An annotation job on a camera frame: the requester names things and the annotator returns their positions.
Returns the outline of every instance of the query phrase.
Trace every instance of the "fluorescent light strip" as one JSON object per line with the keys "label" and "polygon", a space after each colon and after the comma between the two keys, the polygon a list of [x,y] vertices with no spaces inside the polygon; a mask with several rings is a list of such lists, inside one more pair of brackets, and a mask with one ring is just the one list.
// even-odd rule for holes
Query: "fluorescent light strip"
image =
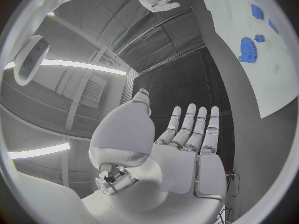
{"label": "fluorescent light strip", "polygon": [[21,152],[8,152],[8,156],[10,159],[19,159],[19,158],[31,158],[37,157],[45,154],[56,153],[63,150],[70,149],[69,143],[64,143],[56,146],[51,146],[47,148],[39,148],[29,151],[21,151]]}
{"label": "fluorescent light strip", "polygon": [[[109,73],[114,73],[118,75],[125,76],[126,73],[124,71],[119,71],[115,69],[109,69],[107,67],[103,66],[96,66],[96,65],[91,65],[87,63],[82,63],[82,62],[75,62],[75,61],[62,61],[62,60],[46,60],[44,59],[41,62],[41,65],[54,65],[54,66],[71,66],[71,67],[78,67],[78,68],[86,68],[86,69],[91,69],[91,70],[97,70],[97,71],[105,71]],[[14,67],[13,62],[9,62],[4,69],[12,68]]]}

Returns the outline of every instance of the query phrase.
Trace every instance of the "ventilation grille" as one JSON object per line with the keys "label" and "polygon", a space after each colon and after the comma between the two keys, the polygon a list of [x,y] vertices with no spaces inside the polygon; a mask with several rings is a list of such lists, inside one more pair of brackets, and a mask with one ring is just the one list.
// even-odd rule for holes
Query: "ventilation grille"
{"label": "ventilation grille", "polygon": [[89,80],[86,84],[82,96],[98,102],[102,94],[102,89],[103,85]]}
{"label": "ventilation grille", "polygon": [[132,99],[132,93],[133,93],[133,84],[134,84],[134,79],[138,76],[139,74],[133,69],[130,68],[126,81],[125,81],[125,86],[123,89],[120,105],[130,101]]}

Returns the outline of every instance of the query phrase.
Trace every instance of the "blue gear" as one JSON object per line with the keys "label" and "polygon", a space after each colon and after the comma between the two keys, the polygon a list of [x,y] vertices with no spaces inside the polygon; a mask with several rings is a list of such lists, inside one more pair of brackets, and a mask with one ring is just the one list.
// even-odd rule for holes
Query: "blue gear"
{"label": "blue gear", "polygon": [[241,62],[248,62],[254,63],[258,58],[258,51],[257,48],[249,37],[244,37],[241,40],[241,53],[242,56],[239,57],[239,61]]}

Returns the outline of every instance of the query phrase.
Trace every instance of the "ceiling light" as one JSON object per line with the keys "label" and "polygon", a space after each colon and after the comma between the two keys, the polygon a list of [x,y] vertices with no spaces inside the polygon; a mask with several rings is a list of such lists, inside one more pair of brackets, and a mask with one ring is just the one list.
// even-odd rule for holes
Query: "ceiling light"
{"label": "ceiling light", "polygon": [[64,143],[56,146],[39,148],[39,149],[34,149],[29,151],[8,152],[7,154],[10,159],[31,158],[31,157],[37,157],[45,154],[50,154],[50,153],[56,153],[67,149],[70,149],[69,143]]}
{"label": "ceiling light", "polygon": [[[47,59],[44,59],[41,62],[41,65],[71,66],[71,67],[92,69],[92,70],[97,70],[97,71],[105,71],[105,72],[114,73],[114,74],[118,74],[118,75],[122,75],[122,76],[126,75],[126,73],[124,71],[119,71],[119,70],[110,69],[110,68],[103,67],[103,66],[96,66],[96,65],[91,65],[91,64],[82,63],[82,62],[75,62],[75,61],[62,61],[62,60],[47,60]],[[9,62],[4,67],[4,69],[6,70],[6,69],[12,68],[12,67],[14,67],[14,63]]]}

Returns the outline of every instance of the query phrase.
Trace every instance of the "blue object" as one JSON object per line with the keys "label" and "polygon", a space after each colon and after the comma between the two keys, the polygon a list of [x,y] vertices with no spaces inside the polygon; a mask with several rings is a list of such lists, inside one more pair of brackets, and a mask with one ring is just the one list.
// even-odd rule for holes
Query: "blue object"
{"label": "blue object", "polygon": [[249,37],[244,37],[241,40],[241,53],[242,55],[239,56],[240,62],[248,62],[254,63],[258,58],[258,51],[257,48]]}
{"label": "blue object", "polygon": [[254,38],[257,42],[265,42],[265,37],[263,35],[256,35]]}
{"label": "blue object", "polygon": [[251,12],[256,19],[264,19],[264,13],[259,6],[251,4]]}
{"label": "blue object", "polygon": [[277,28],[274,26],[274,24],[272,23],[272,21],[271,21],[270,19],[269,19],[269,26],[272,27],[273,30],[274,30],[277,34],[279,34]]}

